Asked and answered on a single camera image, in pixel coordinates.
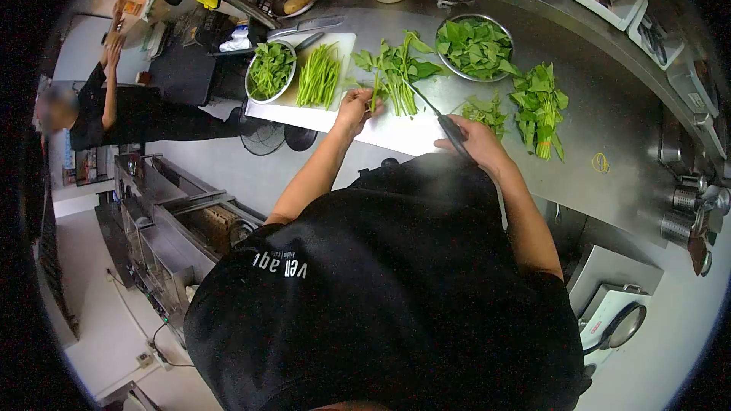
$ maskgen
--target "black t-shirt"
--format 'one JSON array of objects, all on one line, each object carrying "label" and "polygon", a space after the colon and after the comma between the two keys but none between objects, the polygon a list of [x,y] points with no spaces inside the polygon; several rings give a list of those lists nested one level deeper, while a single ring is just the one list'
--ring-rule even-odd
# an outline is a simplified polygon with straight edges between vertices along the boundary
[{"label": "black t-shirt", "polygon": [[521,277],[494,187],[422,156],[265,225],[184,324],[225,409],[571,409],[583,357],[563,283]]},{"label": "black t-shirt", "polygon": [[141,86],[120,86],[116,89],[117,118],[109,130],[102,125],[107,89],[102,64],[96,64],[78,94],[79,116],[69,129],[69,141],[75,151],[107,144],[145,142],[145,131],[162,111],[160,92]]}]

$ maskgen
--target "black pants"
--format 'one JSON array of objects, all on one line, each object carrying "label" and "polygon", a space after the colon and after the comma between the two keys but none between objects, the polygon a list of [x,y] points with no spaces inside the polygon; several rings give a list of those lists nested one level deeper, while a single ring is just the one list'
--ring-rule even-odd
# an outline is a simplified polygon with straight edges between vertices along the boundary
[{"label": "black pants", "polygon": [[238,118],[223,121],[196,106],[165,102],[143,132],[144,142],[192,142],[238,136]]}]

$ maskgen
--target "rubber band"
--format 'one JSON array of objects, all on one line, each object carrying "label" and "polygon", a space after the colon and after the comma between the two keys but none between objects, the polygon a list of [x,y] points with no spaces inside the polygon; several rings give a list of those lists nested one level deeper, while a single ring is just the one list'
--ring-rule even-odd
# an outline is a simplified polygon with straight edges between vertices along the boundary
[{"label": "rubber band", "polygon": [[591,167],[600,174],[609,173],[609,160],[602,152],[597,152],[591,160]]}]

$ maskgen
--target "cable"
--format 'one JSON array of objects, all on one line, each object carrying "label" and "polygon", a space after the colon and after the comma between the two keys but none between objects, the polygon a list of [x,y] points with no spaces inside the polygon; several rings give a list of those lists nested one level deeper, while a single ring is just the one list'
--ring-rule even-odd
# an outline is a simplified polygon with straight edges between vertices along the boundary
[{"label": "cable", "polygon": [[170,366],[191,366],[191,367],[195,368],[195,365],[178,365],[177,363],[170,363],[168,361],[168,358],[166,358],[165,355],[162,353],[162,351],[160,351],[160,349],[157,347],[157,344],[155,344],[155,337],[157,336],[157,332],[159,332],[167,324],[168,323],[166,322],[166,323],[160,325],[160,327],[158,327],[157,330],[155,331],[155,333],[152,335],[152,348],[157,351],[157,355],[160,356],[160,360],[162,360],[163,362],[167,363]]},{"label": "cable", "polygon": [[116,276],[114,276],[114,275],[112,274],[112,272],[111,272],[111,271],[110,271],[109,269],[107,269],[107,273],[109,274],[109,276],[111,276],[111,277],[112,277],[112,279],[114,279],[114,280],[115,280],[116,282],[118,282],[118,283],[119,283],[120,285],[123,285],[123,286],[124,286],[124,283],[123,283],[122,281],[120,281],[119,279],[117,279],[117,277],[116,277]]},{"label": "cable", "polygon": [[[107,269],[107,273],[112,278],[114,278],[114,275],[112,275],[112,272],[109,269]],[[122,292],[119,291],[119,287],[117,286],[117,283],[114,282],[114,281],[112,281],[112,284],[114,285],[114,290],[117,291],[117,295],[119,296],[119,299],[122,301],[122,304],[126,308],[127,314],[132,319],[132,321],[134,322],[134,324],[137,326],[137,330],[140,331],[140,333],[142,334],[142,336],[145,337],[145,339],[148,339],[149,337],[147,336],[147,333],[145,333],[145,330],[142,328],[142,326],[140,325],[140,323],[137,322],[137,318],[133,315],[132,310],[129,308],[129,305],[127,304],[127,300],[124,299],[124,297],[122,296]]]}]

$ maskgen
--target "stainless steel bowl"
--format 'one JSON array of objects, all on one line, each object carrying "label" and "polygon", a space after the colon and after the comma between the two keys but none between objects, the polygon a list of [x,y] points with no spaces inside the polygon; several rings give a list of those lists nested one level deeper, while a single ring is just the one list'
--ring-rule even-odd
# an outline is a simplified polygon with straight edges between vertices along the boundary
[{"label": "stainless steel bowl", "polygon": [[278,16],[279,18],[292,18],[293,16],[299,16],[300,14],[306,12],[310,8],[312,8],[312,5],[315,4],[317,0],[310,0],[310,3],[303,6],[299,10],[297,10],[295,13],[292,14],[284,14],[284,3],[288,0],[272,0],[272,8],[271,11],[274,13],[274,16]]},{"label": "stainless steel bowl", "polygon": [[244,82],[244,87],[246,88],[246,96],[250,98],[251,101],[255,104],[269,104],[269,102],[273,102],[277,97],[284,94],[284,91],[286,91],[289,85],[292,84],[292,79],[295,78],[295,72],[297,71],[297,51],[295,51],[295,47],[284,40],[275,40],[269,43],[280,43],[282,45],[285,45],[292,52],[292,55],[295,56],[295,61],[292,63],[292,69],[289,71],[289,76],[287,77],[287,82],[284,83],[284,87],[282,87],[277,94],[275,94],[271,98],[268,98],[267,100],[257,100],[251,96],[251,90],[249,89],[249,72],[251,71],[251,66],[254,64],[254,61],[257,59],[257,55],[254,55],[254,57],[251,58],[251,62],[249,62],[249,67],[246,69],[246,77],[244,78],[246,81]]},{"label": "stainless steel bowl", "polygon": [[[464,19],[468,19],[468,18],[484,19],[485,21],[490,21],[490,22],[494,23],[496,26],[500,27],[500,30],[502,30],[503,33],[506,34],[508,36],[508,38],[510,39],[510,46],[512,46],[512,51],[510,51],[510,58],[507,59],[507,61],[508,62],[512,61],[512,57],[516,53],[516,43],[512,40],[512,35],[510,35],[510,32],[508,32],[507,29],[505,27],[503,27],[502,24],[500,24],[496,20],[494,20],[494,19],[492,19],[489,16],[484,15],[484,14],[472,14],[472,13],[468,13],[468,14],[461,14],[461,15],[453,16],[452,18],[447,18],[444,21],[442,21],[442,23],[436,28],[436,32],[437,33],[435,34],[434,39],[436,40],[437,38],[439,38],[439,29],[441,29],[442,26],[444,26],[447,23],[447,21],[460,22],[460,21],[462,21]],[[495,82],[495,81],[500,81],[501,79],[503,79],[503,78],[505,78],[506,76],[509,75],[509,73],[503,72],[503,73],[500,73],[500,74],[498,74],[498,75],[496,75],[496,76],[494,76],[493,78],[490,78],[490,79],[480,79],[480,78],[478,78],[476,76],[470,76],[470,75],[468,75],[466,73],[461,72],[458,68],[454,67],[452,65],[452,62],[450,62],[450,60],[447,58],[447,56],[445,56],[444,54],[440,53],[439,51],[437,51],[436,53],[439,55],[439,59],[441,59],[442,62],[447,67],[450,68],[450,70],[452,70],[454,73],[458,74],[462,78],[469,79],[471,81],[477,81],[478,83],[492,83],[492,82]]]}]

